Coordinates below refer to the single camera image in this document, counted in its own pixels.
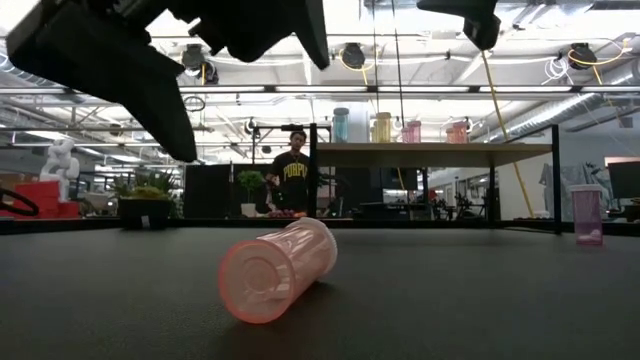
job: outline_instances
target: man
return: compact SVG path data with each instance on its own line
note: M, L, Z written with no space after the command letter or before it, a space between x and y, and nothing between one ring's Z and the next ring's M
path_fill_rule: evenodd
M300 149L307 141L307 134L304 131L294 131L289 140L291 150L276 156L266 179L277 186L275 179L278 177L284 196L283 209L280 210L306 212L309 157L301 153Z

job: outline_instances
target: humanoid robot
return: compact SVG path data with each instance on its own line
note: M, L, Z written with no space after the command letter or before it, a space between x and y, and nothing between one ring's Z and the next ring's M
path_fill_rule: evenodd
M41 182L58 182L60 189L58 201L61 203L69 200L69 179L75 179L80 174L78 159L71 157L71 150L74 145L73 140L70 139L54 141L47 151L49 158L42 170L40 170Z

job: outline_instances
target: shelf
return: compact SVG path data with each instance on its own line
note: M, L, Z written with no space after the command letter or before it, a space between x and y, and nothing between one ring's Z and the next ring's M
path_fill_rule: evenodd
M489 167L551 152L545 144L318 143L318 165L339 167Z

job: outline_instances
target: fluorescent light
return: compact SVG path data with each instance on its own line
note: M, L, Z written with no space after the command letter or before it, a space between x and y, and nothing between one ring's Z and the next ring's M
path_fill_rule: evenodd
M49 140L64 140L69 139L67 135L60 134L55 131L27 131L26 134L41 137Z
M585 86L583 92L640 92L640 86Z
M109 156L118 161L124 161L124 162L141 162L142 161L142 159L138 157L129 156L129 155L109 155Z
M154 147L160 146L158 143L124 143L126 147Z
M16 143L11 144L14 147L49 147L51 143Z
M103 153L92 150L92 149L87 149L87 148L83 148L83 147L77 147L78 150L87 153L89 155L95 155L95 156L104 156Z
M76 144L76 146L82 146L82 147L118 147L120 146L120 144L112 144L112 143L105 143L105 144L101 144L101 143L93 143L93 144Z
M611 82L611 85L618 85L618 84L622 84L623 82L627 81L627 80L631 80L633 78L633 74L629 74L623 78L620 78L618 80L614 80Z
M400 92L399 86L380 86L380 92ZM468 86L403 86L402 92L406 93L458 93L468 92Z
M208 93L250 93L264 92L264 86L182 86L180 92L183 94L208 94Z
M0 89L0 95L64 95L64 89L61 88L46 88L46 87L38 87L37 89L33 88L3 88Z
M365 92L366 86L276 86L276 92Z
M496 92L567 92L571 90L571 86L496 86ZM480 87L480 92L491 92L489 86Z

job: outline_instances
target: monitor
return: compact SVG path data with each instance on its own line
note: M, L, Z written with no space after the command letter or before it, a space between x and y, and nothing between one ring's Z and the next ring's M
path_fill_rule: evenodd
M616 199L640 197L640 161L609 164L609 177Z

